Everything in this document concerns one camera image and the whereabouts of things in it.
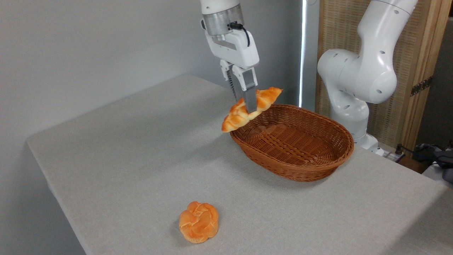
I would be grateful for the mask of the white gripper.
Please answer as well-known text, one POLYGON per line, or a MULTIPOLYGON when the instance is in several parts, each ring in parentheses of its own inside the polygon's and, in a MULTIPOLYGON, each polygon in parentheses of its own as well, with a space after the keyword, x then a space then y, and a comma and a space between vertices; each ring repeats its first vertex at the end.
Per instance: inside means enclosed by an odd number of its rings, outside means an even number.
POLYGON ((212 53, 221 59, 222 74, 230 85, 235 101, 238 101, 238 97, 231 68, 241 86, 247 112, 253 113, 257 109, 256 86, 258 82, 254 66, 259 63, 259 55, 256 44, 252 34, 242 24, 231 22, 227 25, 227 29, 230 32, 223 35, 225 40, 218 40, 217 37, 210 36, 207 31, 205 36, 212 53))

